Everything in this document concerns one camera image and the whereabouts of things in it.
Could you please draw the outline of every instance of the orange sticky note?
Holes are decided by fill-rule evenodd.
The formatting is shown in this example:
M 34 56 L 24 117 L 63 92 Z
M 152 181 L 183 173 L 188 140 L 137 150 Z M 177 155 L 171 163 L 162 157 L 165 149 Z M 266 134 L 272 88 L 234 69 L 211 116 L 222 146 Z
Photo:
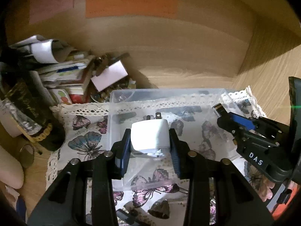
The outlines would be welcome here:
M 86 0 L 86 18 L 144 15 L 176 18 L 178 0 Z
M 49 19 L 57 13 L 73 8 L 74 0 L 30 0 L 29 23 Z

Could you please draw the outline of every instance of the black device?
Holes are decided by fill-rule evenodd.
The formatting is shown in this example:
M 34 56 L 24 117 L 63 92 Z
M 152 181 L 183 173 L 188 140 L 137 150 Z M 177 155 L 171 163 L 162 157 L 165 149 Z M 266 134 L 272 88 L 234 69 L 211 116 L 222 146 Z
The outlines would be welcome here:
M 185 226 L 209 225 L 209 178 L 215 181 L 217 225 L 262 225 L 273 223 L 272 216 L 255 190 L 229 159 L 220 162 L 205 159 L 180 141 L 169 130 L 170 153 L 175 173 L 190 179 Z M 130 225 L 146 226 L 122 210 L 115 211 L 112 179 L 121 179 L 130 157 L 131 130 L 121 141 L 91 161 L 72 159 L 58 174 L 28 219 L 29 226 L 78 226 L 85 223 L 85 195 L 88 177 L 92 177 L 93 226 L 117 226 L 117 216 Z
M 289 77 L 291 104 L 290 125 L 285 125 L 264 117 L 245 118 L 235 113 L 227 113 L 221 104 L 214 106 L 220 117 L 220 128 L 232 133 L 236 151 L 255 166 L 276 189 L 284 182 L 286 188 L 277 200 L 287 203 L 291 190 L 290 181 L 301 184 L 301 79 Z

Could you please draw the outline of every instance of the gold bracelet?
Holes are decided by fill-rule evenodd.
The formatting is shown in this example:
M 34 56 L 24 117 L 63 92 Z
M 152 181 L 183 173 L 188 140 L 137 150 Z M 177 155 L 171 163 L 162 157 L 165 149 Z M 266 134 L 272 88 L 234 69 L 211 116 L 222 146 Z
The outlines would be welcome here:
M 39 136 L 33 137 L 33 139 L 34 139 L 36 142 L 42 141 L 42 140 L 44 140 L 44 139 L 50 134 L 51 130 L 52 130 L 52 124 L 49 123 L 49 124 L 47 125 L 47 127 L 44 129 L 44 131 L 43 131 Z

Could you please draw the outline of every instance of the wooden table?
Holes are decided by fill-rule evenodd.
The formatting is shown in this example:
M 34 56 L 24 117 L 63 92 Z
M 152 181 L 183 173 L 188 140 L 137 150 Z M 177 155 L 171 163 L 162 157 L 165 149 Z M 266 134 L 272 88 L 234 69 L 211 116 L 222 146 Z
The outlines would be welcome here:
M 285 28 L 290 28 L 285 20 L 277 20 L 277 13 L 264 18 L 255 6 L 250 8 L 252 0 L 245 2 L 249 6 L 241 0 L 179 0 L 177 19 L 86 19 L 85 0 L 75 0 L 73 9 L 29 25 L 29 0 L 14 0 L 6 32 L 10 44 L 41 34 L 99 56 L 129 52 L 124 65 L 140 87 L 244 89 L 250 85 L 267 116 L 288 124 L 288 76 L 301 77 L 301 39 L 295 18 L 290 20 L 294 33 Z M 45 191 L 48 157 L 45 151 L 25 171 L 21 194 L 29 213 Z

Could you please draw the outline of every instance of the pink sticky note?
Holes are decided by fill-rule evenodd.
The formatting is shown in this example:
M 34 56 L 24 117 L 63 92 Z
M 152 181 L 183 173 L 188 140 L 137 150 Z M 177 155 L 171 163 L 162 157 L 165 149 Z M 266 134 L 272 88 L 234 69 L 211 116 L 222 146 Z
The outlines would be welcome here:
M 49 19 L 73 8 L 74 0 L 30 0 L 29 24 Z
M 100 92 L 127 75 L 128 73 L 126 72 L 126 69 L 119 60 L 118 62 L 106 68 L 99 76 L 92 77 L 91 81 L 93 82 L 97 91 Z

